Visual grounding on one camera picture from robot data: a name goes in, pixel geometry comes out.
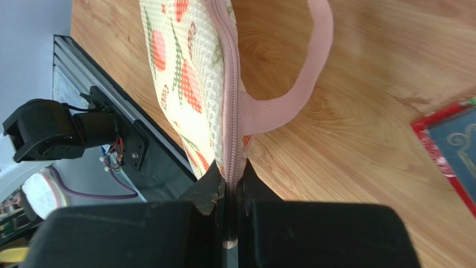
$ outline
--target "red wire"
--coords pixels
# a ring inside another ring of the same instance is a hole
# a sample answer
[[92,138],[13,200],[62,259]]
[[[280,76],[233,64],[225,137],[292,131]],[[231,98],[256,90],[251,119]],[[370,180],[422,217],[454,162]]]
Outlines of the red wire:
[[117,138],[116,139],[116,143],[114,144],[114,146],[112,146],[111,149],[109,149],[109,154],[112,153],[112,151],[114,151],[114,149],[116,148],[117,144],[119,143],[119,139]]

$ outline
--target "wooden table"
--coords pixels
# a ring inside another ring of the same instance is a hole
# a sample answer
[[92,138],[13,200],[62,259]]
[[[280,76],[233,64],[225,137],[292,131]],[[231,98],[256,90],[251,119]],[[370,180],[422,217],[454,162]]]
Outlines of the wooden table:
[[[180,143],[154,91],[137,0],[74,0],[72,36]],[[335,40],[312,99],[255,139],[251,160],[281,197],[382,203],[427,267],[476,267],[476,220],[410,122],[476,92],[472,0],[330,0]],[[306,54],[303,0],[235,0],[242,78],[282,95]]]

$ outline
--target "wire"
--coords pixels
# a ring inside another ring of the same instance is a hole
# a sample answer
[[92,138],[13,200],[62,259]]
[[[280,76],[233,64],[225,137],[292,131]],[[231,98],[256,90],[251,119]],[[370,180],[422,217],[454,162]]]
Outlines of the wire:
[[124,143],[121,137],[119,137],[119,142],[120,142],[120,149],[119,149],[119,152],[117,153],[116,162],[119,166],[122,166],[121,161],[122,161],[122,150],[124,148]]
[[119,139],[117,138],[117,139],[116,139],[116,143],[114,144],[114,146],[112,146],[111,149],[109,149],[109,153],[108,153],[108,154],[110,154],[110,153],[112,153],[112,151],[114,151],[114,149],[116,148],[116,146],[117,146],[118,143],[119,143]]
[[71,110],[80,111],[80,112],[100,112],[100,111],[104,110],[104,105],[101,105],[101,106],[96,107],[96,108],[91,108],[91,109],[83,109],[83,108],[78,108],[78,107],[71,106],[71,105],[68,104],[68,108],[71,109]]
[[119,186],[123,187],[126,189],[128,192],[131,194],[125,194],[125,195],[98,195],[98,194],[85,194],[85,193],[80,193],[76,192],[74,190],[69,189],[63,182],[63,179],[61,178],[61,175],[59,174],[58,170],[54,168],[53,166],[47,166],[46,169],[48,169],[53,177],[56,179],[56,182],[58,183],[59,188],[64,191],[67,194],[74,195],[77,197],[85,197],[85,198],[91,198],[91,199],[98,199],[98,200],[124,200],[124,199],[132,199],[136,198],[139,196],[139,194],[134,191],[134,189],[130,188],[129,186],[125,185],[123,182],[121,182],[114,174],[112,170],[109,170],[109,174],[111,175],[112,179],[119,184]]

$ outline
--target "white object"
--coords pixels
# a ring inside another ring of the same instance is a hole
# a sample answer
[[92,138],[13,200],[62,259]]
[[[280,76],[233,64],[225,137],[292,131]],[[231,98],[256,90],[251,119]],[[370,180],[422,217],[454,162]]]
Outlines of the white object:
[[29,177],[51,165],[53,161],[23,161],[16,163],[16,150],[10,136],[0,134],[0,202],[18,189]]
[[22,190],[33,211],[42,219],[46,219],[56,209],[68,205],[65,195],[45,169],[27,179]]

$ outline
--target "pink fabric handle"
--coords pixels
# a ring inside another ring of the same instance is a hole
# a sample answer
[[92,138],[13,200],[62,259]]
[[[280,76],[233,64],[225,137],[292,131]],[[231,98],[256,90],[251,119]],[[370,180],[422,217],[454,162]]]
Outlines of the pink fabric handle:
[[247,92],[240,92],[239,117],[243,135],[268,132],[288,123],[311,97],[331,49],[334,22],[327,0],[308,0],[307,3],[314,28],[301,73],[291,90],[278,98],[259,101]]

